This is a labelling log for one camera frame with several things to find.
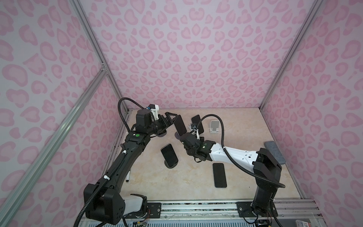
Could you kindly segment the silver folding phone stand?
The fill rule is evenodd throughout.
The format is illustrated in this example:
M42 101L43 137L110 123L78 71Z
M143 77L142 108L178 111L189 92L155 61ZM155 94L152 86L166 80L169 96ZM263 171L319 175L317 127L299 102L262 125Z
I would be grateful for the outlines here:
M212 134L219 133L220 121L219 120L211 120L209 124L209 132Z

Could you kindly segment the purple edged black phone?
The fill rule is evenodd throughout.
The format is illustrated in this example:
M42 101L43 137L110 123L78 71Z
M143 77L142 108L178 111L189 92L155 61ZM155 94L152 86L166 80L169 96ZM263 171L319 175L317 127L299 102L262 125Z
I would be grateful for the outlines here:
M216 188L227 188L226 173L223 163L213 163L213 177Z

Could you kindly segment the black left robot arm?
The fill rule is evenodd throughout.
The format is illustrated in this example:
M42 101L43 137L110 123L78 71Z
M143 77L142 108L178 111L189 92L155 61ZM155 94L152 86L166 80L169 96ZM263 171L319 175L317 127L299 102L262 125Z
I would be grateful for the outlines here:
M137 158L145 150L152 135L162 135L174 124L177 114L166 112L153 115L146 108L138 110L136 123L121 144L121 153L97 183L88 184L84 189L84 207L77 219L83 216L103 224L118 224L130 213L143 215L147 211L147 197L132 194L123 198L120 195L127 174Z

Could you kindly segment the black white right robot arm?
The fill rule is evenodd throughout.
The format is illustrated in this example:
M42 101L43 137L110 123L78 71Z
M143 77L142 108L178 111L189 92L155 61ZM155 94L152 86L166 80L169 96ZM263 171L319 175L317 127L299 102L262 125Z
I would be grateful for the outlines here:
M254 177L257 189L250 207L255 216L266 215L278 189L285 188L280 183L282 166L265 148L258 151L240 150L215 141L201 141L189 132L180 137L180 142L187 154L199 161L231 163Z

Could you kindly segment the grey round stand middle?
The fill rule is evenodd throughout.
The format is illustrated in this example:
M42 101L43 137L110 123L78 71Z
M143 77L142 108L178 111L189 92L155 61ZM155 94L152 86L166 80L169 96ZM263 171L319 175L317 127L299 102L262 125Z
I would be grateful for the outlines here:
M177 140L180 140L181 139L181 137L183 137L184 135L179 135L179 133L178 132L176 132L175 133L175 138L177 139Z

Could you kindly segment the back middle black phone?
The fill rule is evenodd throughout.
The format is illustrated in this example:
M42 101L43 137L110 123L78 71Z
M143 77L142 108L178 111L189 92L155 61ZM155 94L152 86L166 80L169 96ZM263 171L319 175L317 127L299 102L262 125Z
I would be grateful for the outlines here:
M179 137L183 136L185 133L187 133L187 129L185 127L185 124L183 122L183 119L181 115L177 115L174 119L174 126L176 128L177 134Z

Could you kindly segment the front left black phone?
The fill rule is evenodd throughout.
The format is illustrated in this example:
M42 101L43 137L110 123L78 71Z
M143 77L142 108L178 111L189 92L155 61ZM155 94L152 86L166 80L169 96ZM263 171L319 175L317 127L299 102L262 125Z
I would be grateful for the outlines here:
M178 157L171 144L167 144L163 148L161 148L161 153L164 157L164 160L166 160L169 165L179 162Z

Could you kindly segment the back right black phone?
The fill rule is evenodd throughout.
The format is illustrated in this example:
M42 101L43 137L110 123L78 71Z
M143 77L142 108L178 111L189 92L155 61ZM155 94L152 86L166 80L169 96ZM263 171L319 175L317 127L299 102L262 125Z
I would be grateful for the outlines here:
M199 125L199 134L202 134L204 132L204 128L203 128L202 123L200 122L201 121L200 115L198 114L198 115L192 117L191 121L192 121L192 124Z

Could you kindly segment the black round stand front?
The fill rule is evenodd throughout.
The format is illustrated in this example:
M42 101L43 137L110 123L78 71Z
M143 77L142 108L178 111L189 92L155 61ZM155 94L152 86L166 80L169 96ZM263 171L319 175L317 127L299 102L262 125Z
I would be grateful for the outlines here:
M172 169L172 168L175 168L176 166L177 166L177 162L176 163L173 163L173 164L171 164L171 165L169 165L168 163L167 163L167 161L165 160L164 161L164 164L165 164L165 166L167 167L167 168L169 168L169 169Z

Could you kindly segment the black white marker pen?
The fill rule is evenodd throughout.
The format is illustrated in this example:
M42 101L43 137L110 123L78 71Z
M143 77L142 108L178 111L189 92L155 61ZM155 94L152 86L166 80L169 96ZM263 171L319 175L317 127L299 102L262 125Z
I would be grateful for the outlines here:
M126 182L129 182L129 180L130 180L130 171L127 173L127 176L126 176L126 178L125 178L125 181L126 181Z

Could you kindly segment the grey felt pad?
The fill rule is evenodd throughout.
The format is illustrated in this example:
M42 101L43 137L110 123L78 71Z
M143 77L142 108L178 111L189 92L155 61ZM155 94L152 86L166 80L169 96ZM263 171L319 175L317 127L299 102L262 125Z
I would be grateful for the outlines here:
M285 165L286 160L274 141L264 142L265 148L274 156L280 165Z

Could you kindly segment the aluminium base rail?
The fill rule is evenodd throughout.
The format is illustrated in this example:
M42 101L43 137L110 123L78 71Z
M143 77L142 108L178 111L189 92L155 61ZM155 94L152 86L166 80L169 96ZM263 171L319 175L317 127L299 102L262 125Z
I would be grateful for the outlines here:
M273 209L262 215L251 211L251 200L150 201L143 216L128 214L118 227L295 227L327 224L311 199L275 199Z

